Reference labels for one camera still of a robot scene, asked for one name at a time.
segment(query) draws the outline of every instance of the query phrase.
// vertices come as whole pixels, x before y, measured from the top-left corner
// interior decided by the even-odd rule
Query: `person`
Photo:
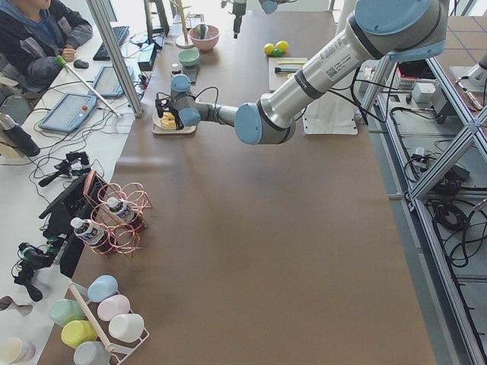
[[[47,89],[62,70],[56,56],[74,61],[92,36],[91,25],[60,0],[0,0],[0,53],[28,91]]]

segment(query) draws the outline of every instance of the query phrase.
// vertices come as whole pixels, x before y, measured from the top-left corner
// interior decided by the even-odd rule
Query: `dark jacket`
[[[11,0],[0,0],[0,52],[21,73],[18,81],[35,92],[48,88],[61,71],[56,56],[66,43],[76,49],[93,35],[91,25],[60,0],[40,15],[43,21],[36,23]]]

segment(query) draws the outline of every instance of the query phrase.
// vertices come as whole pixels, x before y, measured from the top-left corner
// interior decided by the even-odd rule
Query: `plastic bottle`
[[[144,219],[135,211],[130,204],[122,199],[110,196],[107,200],[110,207],[110,212],[120,222],[132,226],[132,229],[137,232],[146,227]]]
[[[71,226],[75,229],[76,237],[98,253],[104,254],[113,250],[108,233],[91,219],[73,218]]]
[[[179,75],[181,73],[181,67],[179,63],[173,63],[171,66],[170,76],[174,77],[175,75]]]

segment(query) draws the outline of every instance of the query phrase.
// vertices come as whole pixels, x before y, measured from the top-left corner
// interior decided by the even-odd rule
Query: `cup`
[[[51,306],[49,317],[54,323],[64,327],[71,321],[84,319],[84,313],[76,300],[60,299]]]
[[[144,331],[144,319],[136,313],[118,314],[108,325],[108,332],[114,338],[133,342],[140,338]]]
[[[130,312],[129,298],[125,295],[117,294],[113,297],[106,298],[98,306],[98,317],[102,321],[110,321],[118,314],[127,314]]]
[[[106,298],[116,294],[119,285],[111,275],[101,275],[88,288],[88,298],[92,302],[103,302]]]
[[[86,341],[94,341],[98,337],[89,321],[75,320],[64,326],[61,332],[61,341],[70,348],[78,348]]]
[[[108,365],[110,356],[101,342],[86,341],[76,348],[74,359],[76,365]]]
[[[36,348],[19,337],[9,338],[0,347],[0,363],[25,363],[36,353]]]

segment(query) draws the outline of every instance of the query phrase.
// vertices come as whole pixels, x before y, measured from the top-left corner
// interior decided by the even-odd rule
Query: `computer mouse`
[[[82,59],[77,59],[75,63],[73,63],[73,66],[75,68],[88,68],[90,67],[90,64]]]

